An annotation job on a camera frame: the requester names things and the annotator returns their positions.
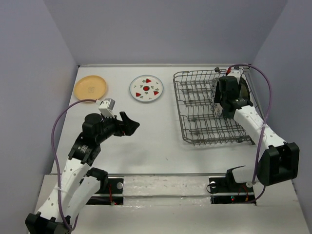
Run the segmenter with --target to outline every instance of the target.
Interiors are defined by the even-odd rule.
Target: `yellow plate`
[[[79,99],[100,99],[106,92],[106,81],[99,76],[87,76],[77,82],[74,94]]]

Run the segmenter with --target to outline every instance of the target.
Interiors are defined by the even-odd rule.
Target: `robotic arm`
[[[85,117],[82,132],[76,139],[62,172],[61,188],[56,184],[37,214],[28,215],[25,223],[30,234],[70,233],[62,222],[58,190],[61,191],[62,213],[67,223],[73,224],[90,197],[108,183],[107,172],[91,168],[100,152],[100,144],[112,135],[131,136],[139,127],[139,123],[129,119],[124,112],[120,112],[122,121],[117,120],[112,113],[114,100],[97,100],[96,104],[99,105],[101,115],[93,113]]]
[[[259,143],[263,119],[250,101],[246,82],[239,68],[233,69],[217,79],[214,98],[214,114],[233,118],[239,123],[253,142]],[[260,160],[257,167],[257,179],[265,186],[293,179],[298,174],[299,147],[287,143],[268,125],[265,125],[260,148]],[[238,167],[227,171],[228,183],[251,182],[254,168]]]

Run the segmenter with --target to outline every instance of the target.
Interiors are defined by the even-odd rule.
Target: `white plate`
[[[131,95],[140,102],[155,101],[163,91],[164,86],[161,80],[151,75],[139,76],[130,84]]]

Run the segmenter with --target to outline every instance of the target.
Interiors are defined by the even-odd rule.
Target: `wire rack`
[[[192,144],[251,141],[233,119],[213,114],[211,85],[226,70],[184,71],[174,74],[174,88],[183,140]]]

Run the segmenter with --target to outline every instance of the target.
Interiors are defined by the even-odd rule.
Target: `plate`
[[[107,89],[106,81],[99,76],[87,76],[77,82],[74,94],[79,100],[100,99]]]
[[[139,76],[130,84],[131,95],[140,102],[155,101],[163,91],[164,86],[161,80],[151,75]]]

